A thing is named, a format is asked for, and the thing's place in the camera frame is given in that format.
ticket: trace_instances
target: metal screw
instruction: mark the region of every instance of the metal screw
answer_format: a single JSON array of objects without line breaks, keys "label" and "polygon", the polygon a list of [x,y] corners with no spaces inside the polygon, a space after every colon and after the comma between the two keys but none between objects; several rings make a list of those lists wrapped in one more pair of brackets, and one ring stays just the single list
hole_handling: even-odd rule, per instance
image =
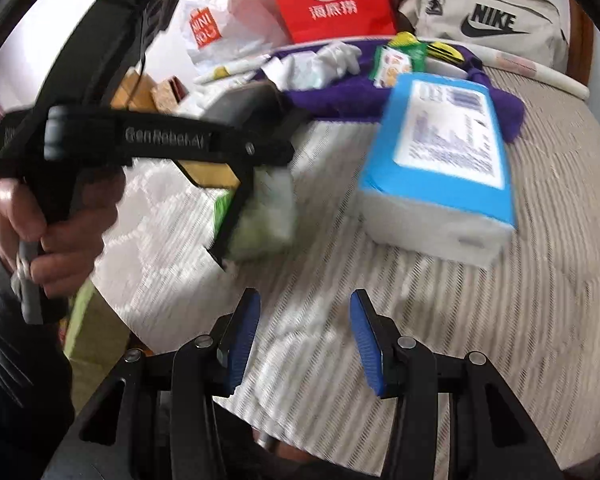
[{"label": "metal screw", "polygon": [[208,334],[199,335],[193,340],[196,348],[209,348],[214,343],[214,339]]},{"label": "metal screw", "polygon": [[480,352],[471,352],[469,354],[469,361],[471,361],[474,365],[482,366],[487,362],[487,358]]},{"label": "metal screw", "polygon": [[142,356],[142,351],[138,348],[132,348],[127,350],[125,354],[125,361],[127,363],[135,363]]},{"label": "metal screw", "polygon": [[409,335],[403,335],[398,338],[398,346],[411,350],[412,348],[416,348],[416,340]]}]

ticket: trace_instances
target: clear plastic bag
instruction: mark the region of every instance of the clear plastic bag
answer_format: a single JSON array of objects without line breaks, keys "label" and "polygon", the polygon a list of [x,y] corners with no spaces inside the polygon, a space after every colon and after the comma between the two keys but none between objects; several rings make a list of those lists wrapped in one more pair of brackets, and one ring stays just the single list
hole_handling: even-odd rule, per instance
[{"label": "clear plastic bag", "polygon": [[199,74],[289,43],[266,0],[184,0],[182,36]]},{"label": "clear plastic bag", "polygon": [[[216,200],[216,234],[232,197],[228,193]],[[293,178],[288,168],[257,168],[253,195],[240,214],[226,259],[240,262],[288,248],[296,234],[296,215]]]}]

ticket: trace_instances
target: snack package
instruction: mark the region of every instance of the snack package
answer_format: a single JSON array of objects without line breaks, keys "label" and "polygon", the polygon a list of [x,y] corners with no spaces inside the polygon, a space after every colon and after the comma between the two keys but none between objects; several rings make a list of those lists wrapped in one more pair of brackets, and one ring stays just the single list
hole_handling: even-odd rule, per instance
[{"label": "snack package", "polygon": [[414,72],[425,72],[424,60],[427,57],[427,44],[420,43],[410,32],[401,32],[393,38],[388,46],[408,54]]},{"label": "snack package", "polygon": [[411,72],[411,58],[399,50],[388,46],[376,49],[376,69],[374,86],[393,88],[400,74]]}]

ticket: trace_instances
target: striped bedspread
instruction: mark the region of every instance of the striped bedspread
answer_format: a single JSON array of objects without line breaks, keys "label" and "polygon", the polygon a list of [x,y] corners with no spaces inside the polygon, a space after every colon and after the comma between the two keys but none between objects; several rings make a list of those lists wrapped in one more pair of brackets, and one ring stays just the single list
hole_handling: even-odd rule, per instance
[{"label": "striped bedspread", "polygon": [[[350,293],[435,352],[488,355],[561,466],[600,452],[600,126],[584,102],[509,73],[526,104],[507,147],[518,229],[488,270],[374,244],[356,215],[356,177],[376,129],[317,123],[292,164],[298,241],[222,272],[206,254],[214,193],[168,162],[129,174],[120,222],[94,275],[104,298],[157,352],[176,349],[257,288],[263,311],[242,386],[219,403],[317,456],[378,474],[394,402],[366,386]],[[448,459],[440,402],[437,478]]]}]

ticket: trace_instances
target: blue gripper pad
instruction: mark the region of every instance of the blue gripper pad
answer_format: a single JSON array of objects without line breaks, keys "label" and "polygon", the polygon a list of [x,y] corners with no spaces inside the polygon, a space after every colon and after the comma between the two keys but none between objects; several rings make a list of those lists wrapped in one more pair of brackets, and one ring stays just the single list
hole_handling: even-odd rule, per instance
[{"label": "blue gripper pad", "polygon": [[242,383],[259,320],[260,294],[256,290],[253,290],[242,316],[242,322],[236,332],[234,342],[228,352],[226,386],[231,392],[235,390],[236,386]]},{"label": "blue gripper pad", "polygon": [[358,345],[360,361],[365,369],[366,382],[376,395],[381,397],[385,390],[382,377],[382,354],[357,291],[349,300],[349,318]]}]

